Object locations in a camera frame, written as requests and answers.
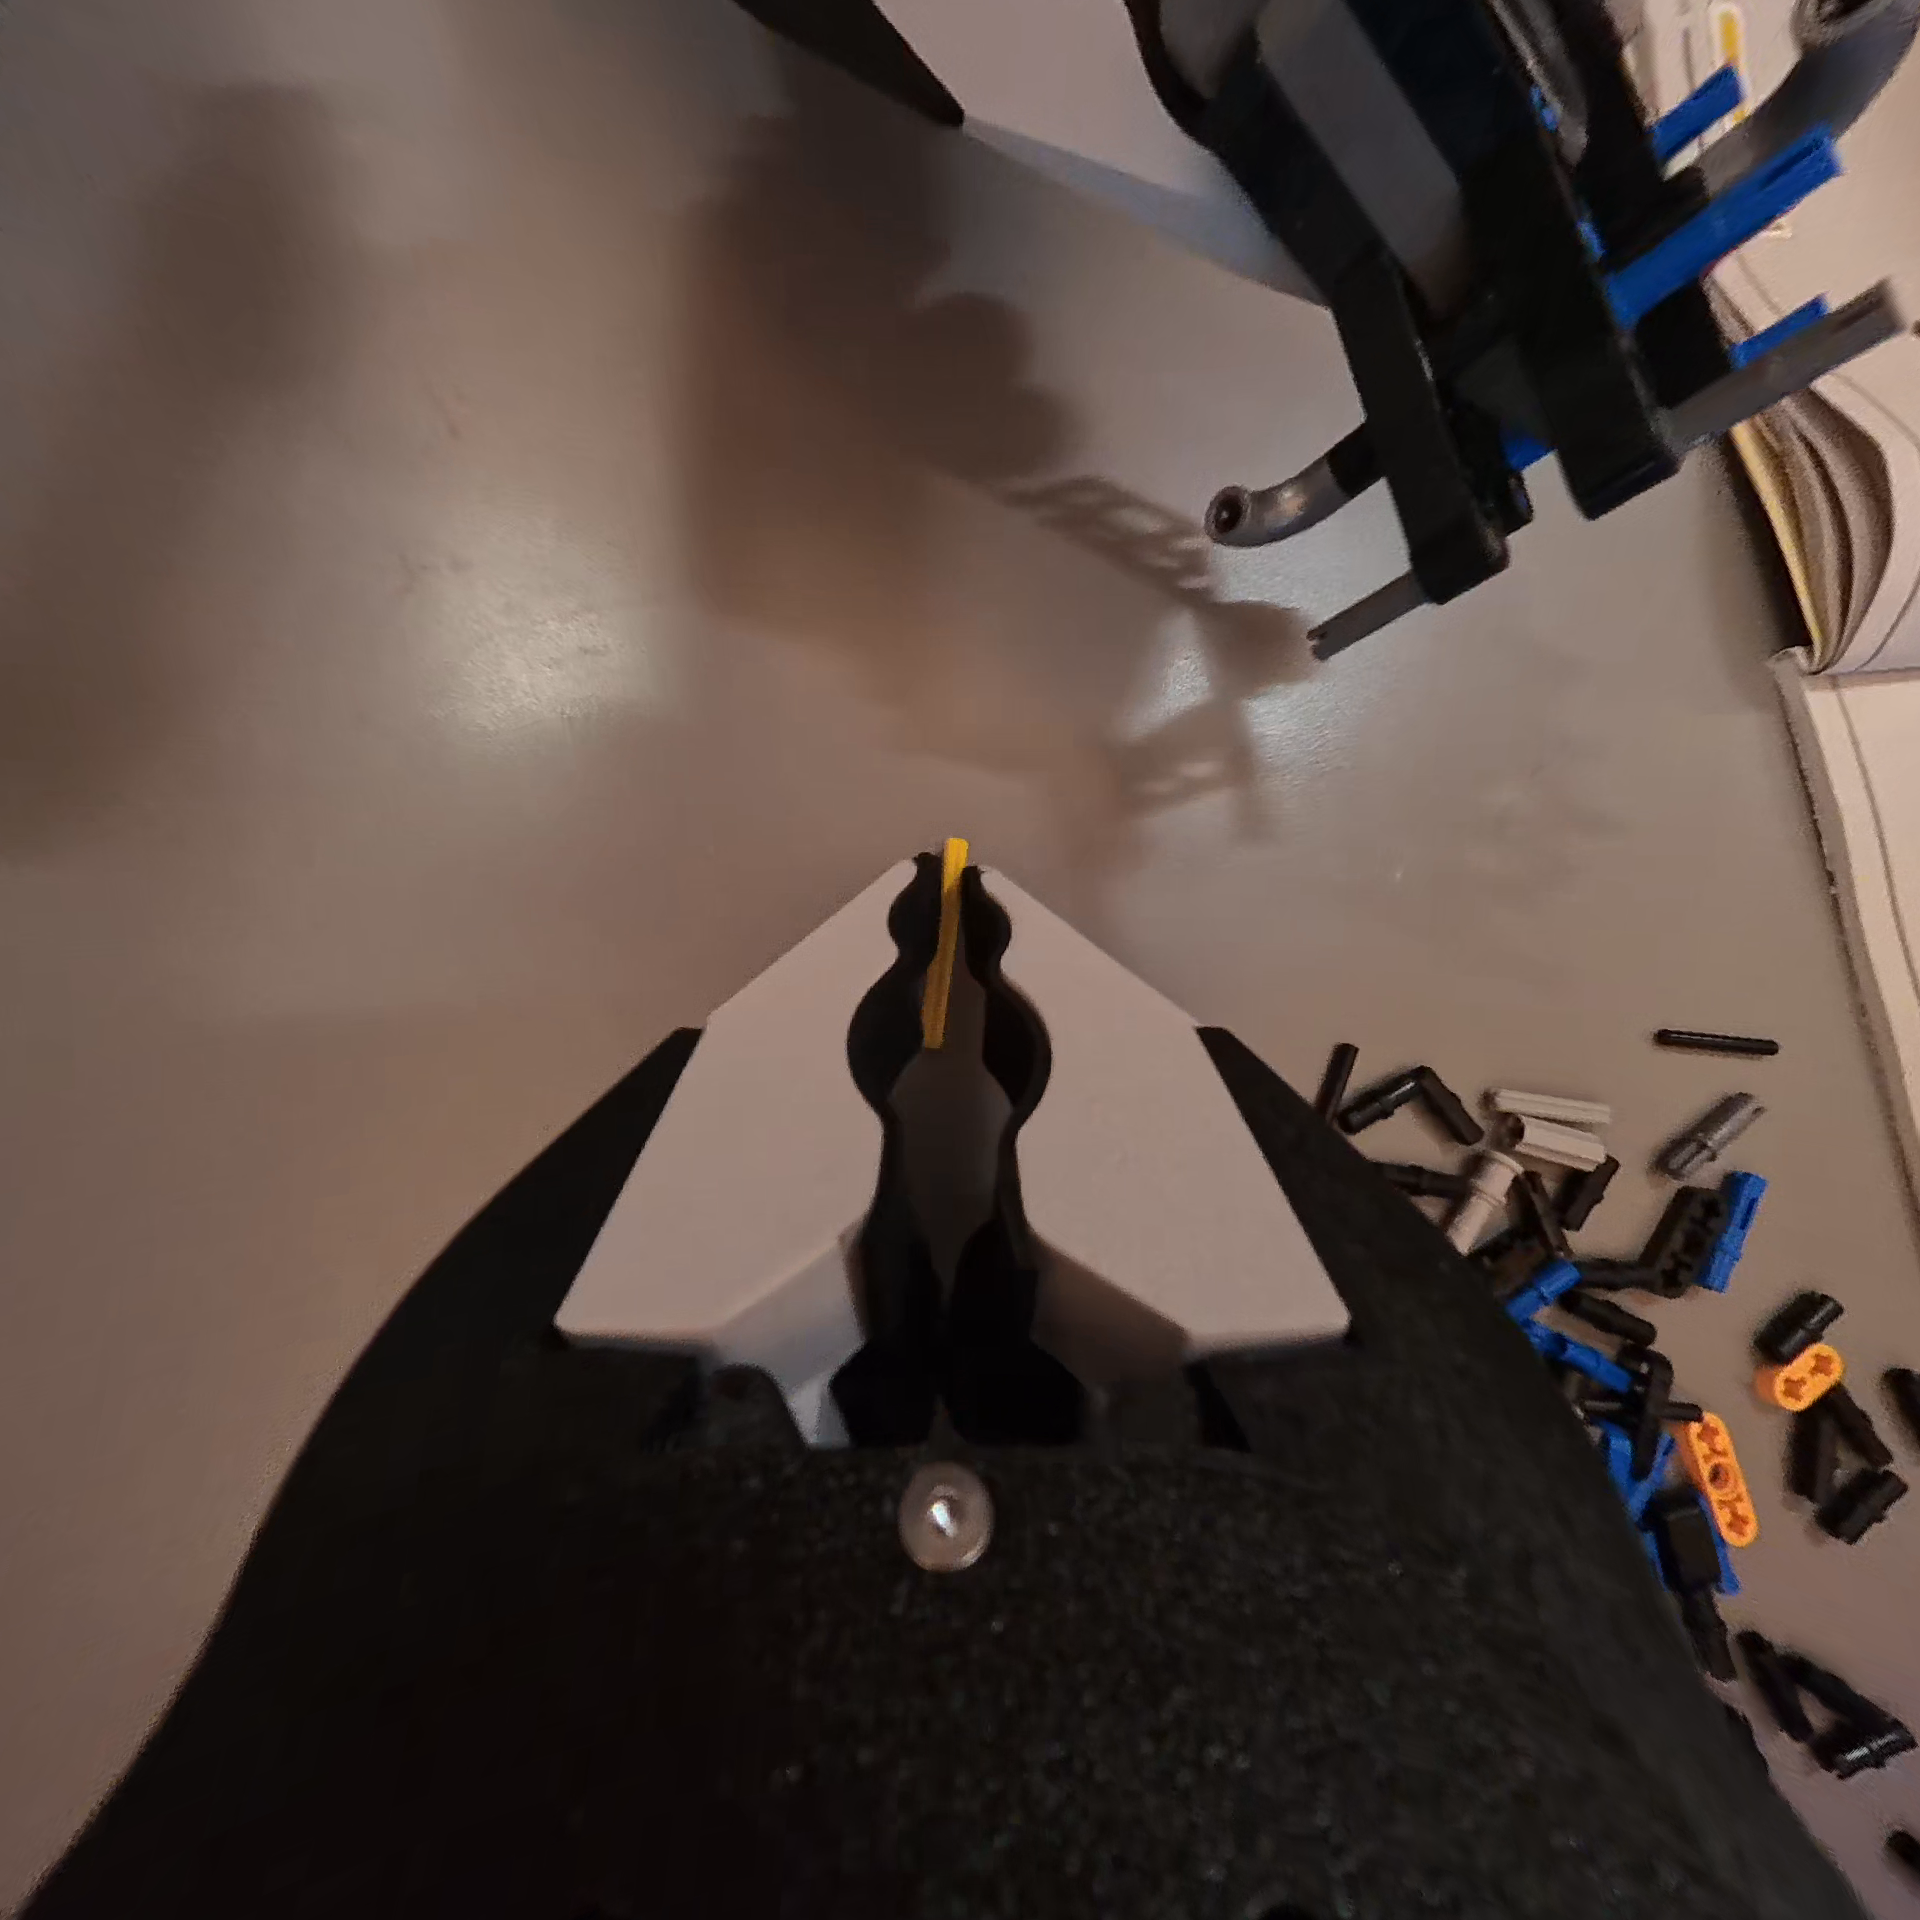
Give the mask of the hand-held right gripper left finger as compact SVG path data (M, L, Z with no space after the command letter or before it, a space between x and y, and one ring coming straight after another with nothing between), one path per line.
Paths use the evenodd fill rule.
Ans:
M883 871L704 1022L555 1318L575 1346L775 1382L809 1446L869 1311L858 1243L923 1050L945 867Z

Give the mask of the yellow lego axle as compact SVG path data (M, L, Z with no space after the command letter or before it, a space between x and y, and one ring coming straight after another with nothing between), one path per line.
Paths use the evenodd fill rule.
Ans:
M954 971L962 942L962 894L969 862L969 842L957 835L946 836L940 876L940 921L921 992L921 1044L925 1051L938 1051L946 1043Z

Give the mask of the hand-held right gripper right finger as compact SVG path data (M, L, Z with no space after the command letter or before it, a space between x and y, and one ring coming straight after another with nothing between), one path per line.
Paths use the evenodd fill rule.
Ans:
M1103 1407L1344 1342L1351 1311L1197 1022L995 871L961 880L961 953L1007 1106L961 1274L967 1366L1037 1361Z

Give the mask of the pile of small lego pieces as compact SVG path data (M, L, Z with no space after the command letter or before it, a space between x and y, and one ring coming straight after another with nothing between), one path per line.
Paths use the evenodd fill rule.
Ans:
M1737 1286L1771 1185L1731 1158L1768 1105L1729 1092L1664 1140L1649 1163L1661 1210L1631 1256L1608 1256L1580 1240L1620 1183L1608 1138L1613 1108L1488 1089L1475 1111L1429 1063L1357 1089L1357 1058L1357 1044L1332 1044L1312 1108L1351 1140L1420 1113L1453 1145L1449 1168L1373 1167L1413 1207L1442 1207L1434 1225L1543 1358L1709 1683L1744 1684L1818 1778L1875 1780L1911 1764L1916 1791L1916 1704L1913 1715L1899 1713L1764 1624L1729 1624L1725 1602L1747 1582L1737 1554L1768 1539L1778 1545L1786 1530L1770 1537L1737 1430L1723 1407L1684 1391L1684 1369L1676 1391L1672 1326L1647 1312L1725 1300ZM1801 1288L1751 1328L1737 1356L1754 1407L1778 1430L1788 1518L1804 1521L1813 1542L1858 1552L1903 1502L1916 1515L1916 1369L1896 1366L1881 1377L1904 1462L1865 1404L1871 1382L1852 1383L1833 1342L1845 1312L1828 1288Z

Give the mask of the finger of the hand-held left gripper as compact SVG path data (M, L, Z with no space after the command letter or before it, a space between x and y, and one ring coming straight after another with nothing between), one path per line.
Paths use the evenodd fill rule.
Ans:
M975 143L1284 297L1317 299L1155 92L1122 2L881 2Z

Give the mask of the lego instruction booklet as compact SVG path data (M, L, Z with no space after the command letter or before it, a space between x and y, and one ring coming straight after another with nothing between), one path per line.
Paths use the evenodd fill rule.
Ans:
M1839 134L1842 174L1717 267L1740 343L1889 279L1891 343L1732 430L1801 641L1773 662L1889 1115L1919 1180L1919 80Z

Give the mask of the grey and black lego assembly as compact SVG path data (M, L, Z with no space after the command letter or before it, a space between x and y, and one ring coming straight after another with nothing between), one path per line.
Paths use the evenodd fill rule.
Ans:
M1744 118L1723 66L1647 121L1602 4L1260 4L1229 30L1192 134L1328 310L1361 425L1221 490L1208 531L1280 545L1386 482L1408 545L1317 662L1495 579L1543 457L1602 518L1907 326L1885 282L1744 343L1712 313L1722 260L1840 174L1916 4L1796 4L1792 35Z

